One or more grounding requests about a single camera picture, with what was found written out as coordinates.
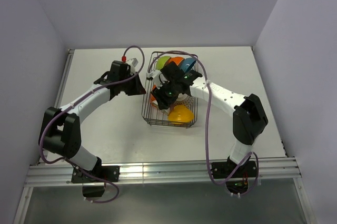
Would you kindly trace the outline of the red orange square bowl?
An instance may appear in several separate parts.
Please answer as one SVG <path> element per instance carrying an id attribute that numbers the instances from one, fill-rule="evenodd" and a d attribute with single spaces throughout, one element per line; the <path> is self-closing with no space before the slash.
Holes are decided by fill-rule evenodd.
<path id="1" fill-rule="evenodd" d="M 152 95 L 152 93 L 150 93 L 150 103 L 156 101 L 155 97 Z"/>

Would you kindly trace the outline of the patterned round bowl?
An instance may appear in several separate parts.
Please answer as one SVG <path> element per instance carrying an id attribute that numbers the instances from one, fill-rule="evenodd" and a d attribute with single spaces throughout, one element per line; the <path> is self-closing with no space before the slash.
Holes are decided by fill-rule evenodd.
<path id="1" fill-rule="evenodd" d="M 194 104 L 194 98 L 187 94 L 179 94 L 177 100 L 175 101 L 175 105 L 184 105 L 186 107 L 190 107 Z"/>

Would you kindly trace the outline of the yellow round bowl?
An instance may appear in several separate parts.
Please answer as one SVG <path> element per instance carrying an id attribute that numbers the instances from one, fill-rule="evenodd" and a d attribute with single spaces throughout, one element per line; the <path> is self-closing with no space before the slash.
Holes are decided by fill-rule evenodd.
<path id="1" fill-rule="evenodd" d="M 173 124 L 180 125 L 193 121 L 194 114 L 185 105 L 176 105 L 167 118 Z"/>

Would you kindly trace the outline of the white square bowl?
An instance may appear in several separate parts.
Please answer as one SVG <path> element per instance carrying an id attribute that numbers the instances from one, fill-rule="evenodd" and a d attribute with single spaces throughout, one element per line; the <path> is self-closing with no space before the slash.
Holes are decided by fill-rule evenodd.
<path id="1" fill-rule="evenodd" d="M 156 63 L 156 66 L 155 66 L 155 69 L 156 70 L 161 70 L 167 61 L 169 61 L 171 59 L 170 56 L 161 56 L 158 60 L 157 60 L 157 63 Z"/>

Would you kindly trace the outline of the blue ceramic bowl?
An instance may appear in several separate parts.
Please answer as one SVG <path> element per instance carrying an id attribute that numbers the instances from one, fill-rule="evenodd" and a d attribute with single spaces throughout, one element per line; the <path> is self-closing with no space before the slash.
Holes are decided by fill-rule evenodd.
<path id="1" fill-rule="evenodd" d="M 183 70 L 185 73 L 193 69 L 194 65 L 196 63 L 196 60 L 192 57 L 185 58 L 181 64 L 180 69 Z"/>

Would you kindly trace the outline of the orange white round bowl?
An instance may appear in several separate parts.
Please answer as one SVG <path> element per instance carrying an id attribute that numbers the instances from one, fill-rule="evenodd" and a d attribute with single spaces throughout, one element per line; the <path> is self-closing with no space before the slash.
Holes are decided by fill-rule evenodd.
<path id="1" fill-rule="evenodd" d="M 175 56 L 175 57 L 171 57 L 168 61 L 167 61 L 167 65 L 170 63 L 174 63 L 175 65 L 177 65 L 178 67 L 180 67 L 180 64 L 185 60 L 185 58 L 180 57 L 180 56 Z"/>

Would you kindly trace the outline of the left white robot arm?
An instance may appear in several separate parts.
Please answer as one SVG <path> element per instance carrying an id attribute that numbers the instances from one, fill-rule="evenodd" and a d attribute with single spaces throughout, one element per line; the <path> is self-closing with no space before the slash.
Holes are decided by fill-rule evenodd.
<path id="1" fill-rule="evenodd" d="M 121 92 L 128 96 L 146 93 L 135 70 L 137 63 L 136 58 L 113 61 L 110 69 L 86 93 L 60 108 L 48 108 L 38 141 L 40 150 L 58 154 L 75 167 L 82 168 L 89 181 L 98 181 L 103 174 L 102 161 L 82 146 L 81 123 Z"/>

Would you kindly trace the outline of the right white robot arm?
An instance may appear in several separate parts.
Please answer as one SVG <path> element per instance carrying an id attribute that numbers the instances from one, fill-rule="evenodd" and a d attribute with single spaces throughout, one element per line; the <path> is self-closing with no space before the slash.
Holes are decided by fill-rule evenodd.
<path id="1" fill-rule="evenodd" d="M 257 95 L 234 93 L 207 80 L 205 75 L 195 70 L 184 72 L 175 63 L 148 72 L 146 78 L 154 82 L 155 88 L 151 94 L 160 110 L 169 109 L 180 94 L 186 94 L 207 101 L 230 115 L 236 142 L 229 155 L 228 171 L 235 177 L 245 172 L 246 164 L 243 159 L 252 151 L 255 140 L 268 124 L 265 110 Z"/>

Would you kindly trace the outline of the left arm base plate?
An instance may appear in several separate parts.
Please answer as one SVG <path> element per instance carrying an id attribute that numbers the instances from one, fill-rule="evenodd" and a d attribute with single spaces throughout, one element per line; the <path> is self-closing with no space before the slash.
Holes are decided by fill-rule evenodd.
<path id="1" fill-rule="evenodd" d="M 87 184 L 102 182 L 102 180 L 106 180 L 109 182 L 118 182 L 119 174 L 120 166 L 101 166 L 92 171 L 81 170 L 81 168 L 74 168 L 71 183 Z"/>

